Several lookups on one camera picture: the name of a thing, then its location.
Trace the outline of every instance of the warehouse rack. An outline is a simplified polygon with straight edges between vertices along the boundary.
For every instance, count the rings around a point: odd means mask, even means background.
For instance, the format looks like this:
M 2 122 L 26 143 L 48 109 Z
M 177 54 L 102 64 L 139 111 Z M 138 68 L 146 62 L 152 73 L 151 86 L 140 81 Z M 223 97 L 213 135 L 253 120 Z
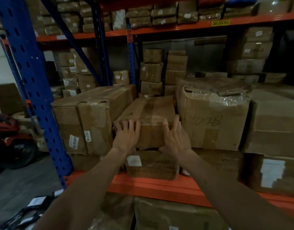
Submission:
M 142 61 L 143 57 L 142 40 L 150 36 L 157 37 L 158 40 L 160 40 L 165 37 L 163 33 L 166 32 L 170 35 L 176 35 L 176 38 L 184 38 L 184 34 L 179 33 L 183 32 L 189 37 L 192 34 L 200 33 L 202 29 L 211 30 L 212 32 L 221 32 L 233 26 L 261 23 L 268 25 L 280 24 L 278 26 L 281 31 L 287 29 L 287 26 L 294 26 L 294 13 L 287 13 L 283 15 L 263 15 L 227 19 L 225 20 L 225 26 L 223 26 L 222 23 L 220 23 L 220 26 L 214 24 L 214 22 L 219 22 L 217 20 L 133 30 L 131 30 L 128 25 L 126 30 L 104 32 L 103 25 L 101 24 L 100 9 L 103 11 L 114 11 L 122 8 L 146 6 L 155 3 L 159 4 L 161 0 L 109 0 L 111 3 L 106 3 L 108 0 L 100 0 L 100 6 L 99 3 L 94 0 L 84 0 L 90 4 L 93 9 L 95 33 L 72 35 L 53 4 L 49 0 L 41 1 L 59 25 L 64 35 L 36 38 L 25 1 L 0 0 L 0 18 L 7 37 L 6 39 L 1 39 L 1 42 L 22 98 L 26 100 L 27 103 L 30 103 L 32 107 L 30 114 L 35 114 L 37 116 L 48 150 L 64 188 L 71 185 L 83 172 L 73 171 L 71 160 L 63 147 L 50 106 L 50 103 L 53 102 L 53 96 L 46 77 L 44 54 L 39 49 L 39 43 L 50 45 L 54 42 L 66 42 L 68 40 L 89 68 L 97 82 L 101 85 L 111 85 L 112 74 L 105 45 L 105 37 L 107 39 L 122 37 L 125 39 L 125 42 L 128 43 L 131 83 L 137 84 L 138 77 L 135 76 L 135 62 L 137 62 L 139 66 L 139 62 Z M 101 65 L 101 74 L 96 73 L 87 57 L 78 46 L 76 40 L 79 39 L 95 39 Z M 281 37 L 274 39 L 274 48 L 278 48 L 280 39 Z M 138 53 L 136 53 L 135 50 L 135 40 L 138 46 Z M 194 180 L 183 175 L 180 175 L 175 181 L 165 181 L 150 178 L 131 178 L 123 173 L 115 176 L 108 191 L 201 206 L 211 206 Z M 294 217 L 294 198 L 264 193 L 260 193 L 260 195 Z

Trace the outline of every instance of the person's left hand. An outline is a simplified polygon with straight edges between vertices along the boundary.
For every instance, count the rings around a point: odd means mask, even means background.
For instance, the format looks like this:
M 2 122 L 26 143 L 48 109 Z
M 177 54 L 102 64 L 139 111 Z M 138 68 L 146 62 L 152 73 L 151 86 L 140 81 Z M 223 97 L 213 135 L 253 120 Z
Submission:
M 122 121 L 123 128 L 119 123 L 115 124 L 117 128 L 116 137 L 113 141 L 113 148 L 119 149 L 123 154 L 129 156 L 134 150 L 135 145 L 140 137 L 141 122 L 136 121 L 136 128 L 134 131 L 134 121 Z

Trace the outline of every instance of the person's right arm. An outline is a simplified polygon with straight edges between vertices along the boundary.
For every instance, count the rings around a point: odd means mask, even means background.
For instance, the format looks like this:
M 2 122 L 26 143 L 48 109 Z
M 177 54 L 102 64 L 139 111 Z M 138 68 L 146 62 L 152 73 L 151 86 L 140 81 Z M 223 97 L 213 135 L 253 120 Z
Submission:
M 163 130 L 165 146 L 160 151 L 172 155 L 187 170 L 232 230 L 294 229 L 294 219 L 227 174 L 219 173 L 191 150 L 179 116 L 171 131 L 164 120 Z

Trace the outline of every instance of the storage shelf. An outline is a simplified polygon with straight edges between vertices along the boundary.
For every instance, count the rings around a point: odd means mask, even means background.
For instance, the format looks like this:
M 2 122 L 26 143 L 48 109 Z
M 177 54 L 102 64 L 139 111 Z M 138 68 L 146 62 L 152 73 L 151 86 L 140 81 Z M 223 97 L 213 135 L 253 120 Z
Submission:
M 75 171 L 64 177 L 67 186 L 85 172 Z M 195 181 L 187 176 L 179 175 L 175 181 L 151 178 L 132 178 L 126 173 L 116 175 L 107 191 L 148 197 L 160 200 L 212 207 Z M 294 218 L 294 198 L 282 195 L 259 193 L 274 206 Z
M 230 20 L 228 26 L 233 25 L 246 25 L 253 23 L 272 23 L 278 21 L 287 21 L 294 20 L 294 13 L 280 14 L 280 15 L 259 15 L 259 16 L 250 16 L 250 17 L 239 17 L 239 18 L 231 18 L 225 19 Z M 180 25 L 166 25 L 166 26 L 158 26 L 158 27 L 147 27 L 140 29 L 133 29 L 133 35 L 143 35 L 143 34 L 153 34 L 153 33 L 161 33 L 168 31 L 186 31 L 186 30 L 195 30 L 195 29 L 206 29 L 206 28 L 214 28 L 212 26 L 213 21 L 199 21 L 197 23 L 189 23 L 189 24 L 180 24 Z M 106 37 L 117 37 L 117 36 L 127 36 L 126 30 L 117 30 L 117 31 L 107 31 Z M 87 38 L 95 38 L 94 33 L 79 33 L 74 34 L 76 39 L 87 39 Z M 57 39 L 56 35 L 51 36 L 40 36 L 37 37 L 38 42 L 56 42 L 67 39 Z

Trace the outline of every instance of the concrete floor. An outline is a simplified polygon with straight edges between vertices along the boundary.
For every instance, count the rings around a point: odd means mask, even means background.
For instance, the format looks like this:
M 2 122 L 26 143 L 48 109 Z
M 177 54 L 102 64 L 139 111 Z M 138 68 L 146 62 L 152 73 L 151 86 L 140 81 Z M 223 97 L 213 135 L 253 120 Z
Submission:
M 61 188 L 49 156 L 21 169 L 4 170 L 0 174 L 0 222 L 27 206 L 35 196 Z

